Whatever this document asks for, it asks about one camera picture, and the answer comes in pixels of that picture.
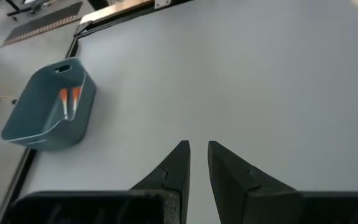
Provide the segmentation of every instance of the white tabletop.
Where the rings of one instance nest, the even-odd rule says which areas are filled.
[[[79,41],[98,92],[77,146],[41,152],[24,194],[128,189],[191,146],[188,223],[219,223],[217,140],[298,190],[358,190],[358,8],[194,0]]]

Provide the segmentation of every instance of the gray floor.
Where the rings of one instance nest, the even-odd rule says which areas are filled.
[[[12,11],[12,8],[5,1],[1,1],[0,44],[15,26],[59,10],[74,2],[77,1],[62,0],[56,2],[37,15],[30,13],[21,14],[18,16],[19,21],[15,22],[11,18],[6,17],[6,13]],[[90,12],[92,12],[90,5],[84,2],[80,16]],[[27,80],[36,70],[63,59],[77,24],[75,22],[23,40],[22,42],[0,48],[0,96],[11,95],[17,98]],[[0,102],[0,135],[12,109],[13,106],[10,100]],[[0,138],[0,204],[23,152],[23,147],[3,142]]]

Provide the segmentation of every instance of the black mat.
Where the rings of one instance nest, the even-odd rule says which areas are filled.
[[[64,9],[20,25],[12,30],[4,44],[12,44],[14,42],[18,42],[20,40],[24,40],[65,24],[77,21],[77,14],[79,13],[81,6],[82,2],[77,2]]]

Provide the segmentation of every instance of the teal plastic bin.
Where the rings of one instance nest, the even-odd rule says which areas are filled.
[[[81,87],[73,111],[72,89]],[[59,92],[68,90],[65,118]],[[5,141],[31,149],[52,151],[78,144],[84,137],[96,85],[81,62],[69,58],[38,70],[27,83],[3,131]]]

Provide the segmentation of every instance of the orange-tipped stick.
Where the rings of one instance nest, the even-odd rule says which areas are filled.
[[[63,103],[63,111],[65,113],[65,119],[68,119],[68,115],[67,115],[67,97],[68,97],[67,89],[65,89],[65,88],[61,89],[60,93],[59,93],[59,96],[60,96],[60,99],[62,100],[62,103]]]
[[[75,112],[77,110],[77,105],[78,105],[78,99],[80,97],[80,93],[81,93],[81,88],[77,87],[73,89],[73,111]]]

